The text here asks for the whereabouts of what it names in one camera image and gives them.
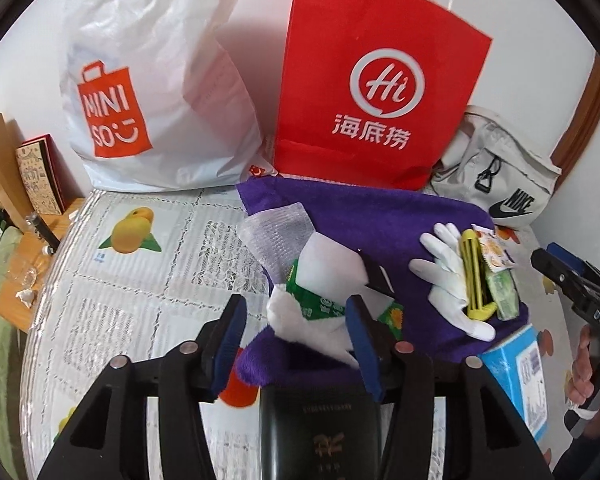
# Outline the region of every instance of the white glove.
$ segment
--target white glove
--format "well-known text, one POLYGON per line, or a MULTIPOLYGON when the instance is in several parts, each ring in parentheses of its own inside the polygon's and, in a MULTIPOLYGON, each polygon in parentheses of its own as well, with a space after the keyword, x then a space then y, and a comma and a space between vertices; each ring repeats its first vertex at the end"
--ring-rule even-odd
POLYGON ((348 349, 352 349, 344 318, 309 321, 302 316, 300 304, 286 290, 286 285, 275 285, 267 303, 267 320, 280 339, 290 343, 302 343, 309 348, 344 364, 358 369, 358 361, 348 349))
POLYGON ((435 263, 411 260, 409 269, 416 276, 432 283, 429 302, 449 323, 467 335, 481 341, 493 341, 496 331, 483 321, 469 319, 462 311, 468 304, 464 267, 460 256, 460 231, 453 224, 436 224, 433 232, 423 233, 420 242, 429 251, 435 263))

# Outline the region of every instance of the black book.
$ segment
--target black book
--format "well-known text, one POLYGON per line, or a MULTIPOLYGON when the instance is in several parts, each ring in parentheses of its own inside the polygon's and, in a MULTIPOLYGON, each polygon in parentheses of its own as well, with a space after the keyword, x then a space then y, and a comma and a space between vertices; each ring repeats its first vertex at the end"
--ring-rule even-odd
POLYGON ((262 480, 369 480, 381 457, 380 409, 359 388, 260 391, 262 480))

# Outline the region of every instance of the white circle logo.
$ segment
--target white circle logo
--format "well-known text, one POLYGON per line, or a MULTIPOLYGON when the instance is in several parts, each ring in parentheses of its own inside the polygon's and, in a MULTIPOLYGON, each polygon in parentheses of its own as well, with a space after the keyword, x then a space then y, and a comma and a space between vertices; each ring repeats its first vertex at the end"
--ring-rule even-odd
POLYGON ((413 59, 413 57, 409 56, 409 54, 405 54, 401 50, 395 48, 379 48, 369 52, 366 56, 363 56, 360 61, 356 63, 355 67, 353 67, 351 76, 349 77, 349 91, 351 92, 351 97, 353 97, 353 100, 363 112, 377 118, 395 119, 396 117, 402 117, 411 112, 411 110, 413 110, 421 101, 422 96, 424 95, 424 72, 420 68, 418 62, 413 59), (370 63, 379 59, 387 59, 389 63, 378 75, 378 78, 365 82, 365 87, 369 88, 365 96, 360 91, 360 77, 362 76, 363 70, 369 66, 370 63), (403 63, 411 70, 411 73, 413 73, 415 90, 413 97, 411 97, 407 104, 398 110, 385 112, 381 108, 371 104, 371 99, 375 97, 381 87, 384 87, 382 93, 379 95, 379 99, 384 102, 389 97, 391 90, 393 90, 393 95, 388 104, 399 104, 406 100, 405 97, 402 97, 402 92, 407 88, 409 82, 408 76, 404 76, 404 70, 398 69, 397 72, 394 71, 396 65, 392 60, 403 63))

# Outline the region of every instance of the nike swoosh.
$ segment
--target nike swoosh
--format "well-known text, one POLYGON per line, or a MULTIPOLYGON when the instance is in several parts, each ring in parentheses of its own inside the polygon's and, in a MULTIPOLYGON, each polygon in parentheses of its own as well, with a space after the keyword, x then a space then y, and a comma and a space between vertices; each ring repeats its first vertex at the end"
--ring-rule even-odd
POLYGON ((511 218, 512 216, 529 215, 534 212, 528 211, 526 213, 519 213, 517 211, 512 211, 511 213, 507 213, 500 208, 502 204, 504 204, 507 200, 501 200, 500 202, 496 202, 489 208, 489 214, 491 215, 491 218, 511 218))

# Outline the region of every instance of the nike logo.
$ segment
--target nike logo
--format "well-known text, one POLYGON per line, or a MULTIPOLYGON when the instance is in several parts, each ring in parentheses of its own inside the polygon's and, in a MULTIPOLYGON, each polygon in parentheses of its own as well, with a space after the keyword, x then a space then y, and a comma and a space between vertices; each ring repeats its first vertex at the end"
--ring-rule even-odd
POLYGON ((513 216, 522 216, 533 213, 533 211, 527 211, 529 206, 536 199, 533 198, 529 193, 522 191, 521 189, 517 189, 513 195, 511 195, 506 200, 501 200, 500 202, 496 202, 489 208, 489 214, 491 218, 512 218, 513 216), (502 207, 506 207, 509 209, 508 211, 503 211, 502 207))

